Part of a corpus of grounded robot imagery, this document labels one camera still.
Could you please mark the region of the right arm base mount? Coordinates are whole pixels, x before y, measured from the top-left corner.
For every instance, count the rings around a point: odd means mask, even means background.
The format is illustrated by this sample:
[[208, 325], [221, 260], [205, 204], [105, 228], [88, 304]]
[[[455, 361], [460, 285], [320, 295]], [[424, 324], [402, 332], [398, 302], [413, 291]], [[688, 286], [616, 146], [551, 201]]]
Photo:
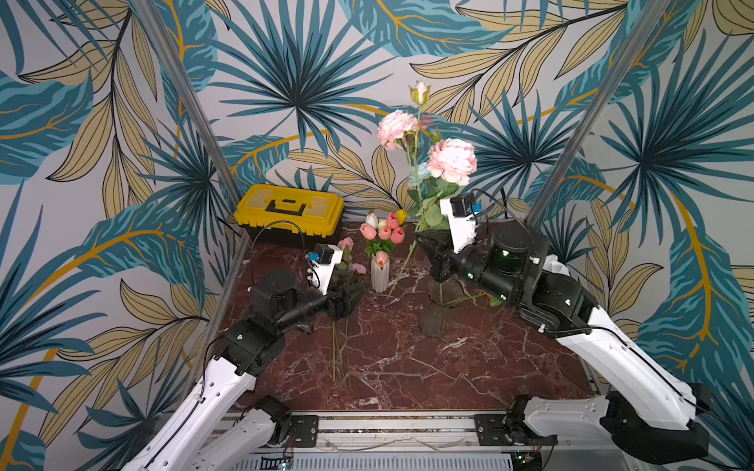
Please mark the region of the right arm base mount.
[[477, 440], [481, 447], [544, 447], [557, 445], [556, 435], [539, 436], [531, 431], [520, 418], [509, 414], [475, 414], [473, 416]]

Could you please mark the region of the pink peony spray stem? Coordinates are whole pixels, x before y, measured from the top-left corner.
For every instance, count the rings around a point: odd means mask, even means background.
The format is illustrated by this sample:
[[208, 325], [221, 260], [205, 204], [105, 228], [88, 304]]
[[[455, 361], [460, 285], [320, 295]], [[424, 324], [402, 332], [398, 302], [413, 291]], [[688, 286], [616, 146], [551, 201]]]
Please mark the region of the pink peony spray stem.
[[381, 146], [388, 150], [402, 150], [410, 165], [410, 173], [424, 162], [437, 183], [437, 199], [416, 203], [408, 210], [414, 220], [414, 233], [449, 229], [448, 218], [441, 214], [440, 201], [467, 186], [477, 171], [474, 146], [462, 139], [444, 139], [438, 129], [430, 130], [431, 117], [424, 112], [430, 87], [417, 82], [410, 87], [414, 111], [396, 110], [386, 115], [378, 125]]

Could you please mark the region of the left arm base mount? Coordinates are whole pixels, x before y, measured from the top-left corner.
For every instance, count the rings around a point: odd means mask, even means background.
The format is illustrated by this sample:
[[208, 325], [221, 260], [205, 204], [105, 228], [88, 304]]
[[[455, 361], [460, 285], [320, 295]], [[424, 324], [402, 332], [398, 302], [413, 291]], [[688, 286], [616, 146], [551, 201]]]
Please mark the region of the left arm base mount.
[[275, 423], [273, 434], [265, 447], [293, 447], [312, 449], [316, 446], [320, 418], [317, 415], [292, 415]]

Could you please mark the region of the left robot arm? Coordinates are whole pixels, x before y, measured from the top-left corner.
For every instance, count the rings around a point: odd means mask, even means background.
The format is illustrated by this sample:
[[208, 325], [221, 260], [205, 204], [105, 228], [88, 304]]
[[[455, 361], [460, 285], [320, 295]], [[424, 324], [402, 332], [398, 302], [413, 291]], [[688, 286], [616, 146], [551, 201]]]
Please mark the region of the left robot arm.
[[127, 470], [228, 470], [245, 455], [268, 444], [288, 445], [292, 414], [265, 396], [230, 430], [210, 438], [228, 410], [286, 347], [286, 333], [320, 314], [341, 320], [368, 292], [365, 283], [331, 283], [315, 273], [311, 285], [285, 270], [251, 286], [245, 317], [218, 341], [201, 378], [177, 411], [131, 461]]

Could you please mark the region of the magenta rose stem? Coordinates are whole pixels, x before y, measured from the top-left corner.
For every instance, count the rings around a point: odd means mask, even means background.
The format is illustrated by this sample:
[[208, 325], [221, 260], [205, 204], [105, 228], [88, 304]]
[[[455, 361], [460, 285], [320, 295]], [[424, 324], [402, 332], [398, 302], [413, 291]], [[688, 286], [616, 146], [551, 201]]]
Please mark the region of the magenta rose stem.
[[[338, 243], [343, 252], [342, 260], [336, 265], [332, 285], [344, 285], [355, 280], [357, 273], [353, 270], [353, 247], [355, 243], [351, 237], [345, 237]], [[349, 341], [349, 321], [334, 321], [332, 323], [332, 376], [335, 382], [348, 381], [349, 357], [347, 346]]]

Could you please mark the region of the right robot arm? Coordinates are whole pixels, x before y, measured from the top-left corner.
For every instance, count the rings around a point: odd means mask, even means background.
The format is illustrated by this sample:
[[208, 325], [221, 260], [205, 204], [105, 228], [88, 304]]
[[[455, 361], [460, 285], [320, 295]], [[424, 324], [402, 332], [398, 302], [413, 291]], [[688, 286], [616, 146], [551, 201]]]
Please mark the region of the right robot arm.
[[491, 239], [475, 239], [476, 224], [417, 235], [437, 282], [457, 276], [543, 336], [577, 354], [612, 387], [590, 400], [518, 396], [499, 422], [478, 430], [495, 445], [555, 445], [563, 436], [599, 443], [651, 464], [703, 458], [709, 433], [697, 416], [709, 409], [710, 390], [665, 371], [613, 322], [596, 298], [550, 253], [545, 235], [517, 221], [499, 224]]

